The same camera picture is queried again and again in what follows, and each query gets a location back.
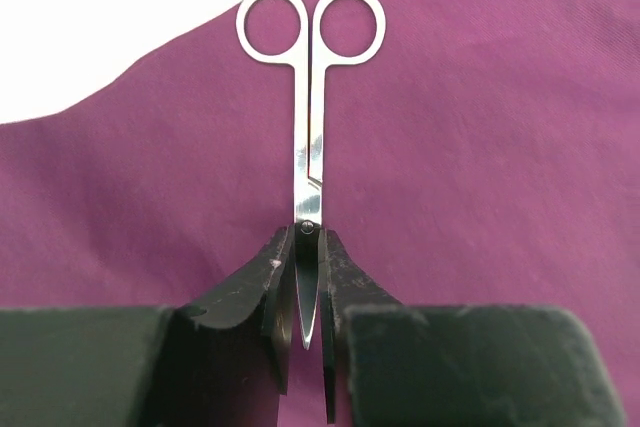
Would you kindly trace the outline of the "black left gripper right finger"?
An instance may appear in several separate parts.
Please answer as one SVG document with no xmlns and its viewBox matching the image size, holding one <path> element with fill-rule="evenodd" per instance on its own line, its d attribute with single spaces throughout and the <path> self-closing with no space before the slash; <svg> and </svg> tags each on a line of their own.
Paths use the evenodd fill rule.
<svg viewBox="0 0 640 427">
<path fill-rule="evenodd" d="M 586 325 L 548 305 L 405 305 L 319 238 L 326 416 L 336 426 L 623 426 Z"/>
</svg>

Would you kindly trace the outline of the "small steel scissors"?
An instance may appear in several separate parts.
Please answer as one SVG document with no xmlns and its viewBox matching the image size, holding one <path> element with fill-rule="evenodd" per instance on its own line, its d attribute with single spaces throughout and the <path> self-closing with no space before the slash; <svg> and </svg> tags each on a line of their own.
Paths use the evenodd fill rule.
<svg viewBox="0 0 640 427">
<path fill-rule="evenodd" d="M 375 32 L 363 52 L 346 56 L 332 50 L 322 37 L 321 22 L 337 0 L 319 0 L 309 15 L 302 0 L 286 0 L 299 18 L 297 39 L 286 51 L 267 54 L 249 41 L 249 11 L 261 0 L 243 0 L 236 14 L 236 33 L 243 50 L 265 64 L 287 65 L 294 71 L 293 206 L 295 275 L 303 347 L 313 337 L 319 288 L 318 243 L 323 226 L 323 175 L 326 71 L 369 61 L 379 51 L 386 33 L 386 14 L 379 0 L 359 0 L 372 12 Z"/>
</svg>

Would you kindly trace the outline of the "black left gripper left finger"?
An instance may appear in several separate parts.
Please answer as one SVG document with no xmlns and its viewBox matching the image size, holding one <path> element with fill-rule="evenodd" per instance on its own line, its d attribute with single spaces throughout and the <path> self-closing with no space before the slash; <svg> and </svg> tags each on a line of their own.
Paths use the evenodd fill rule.
<svg viewBox="0 0 640 427">
<path fill-rule="evenodd" d="M 1 314 L 5 426 L 274 426 L 287 390 L 293 232 L 181 307 Z"/>
</svg>

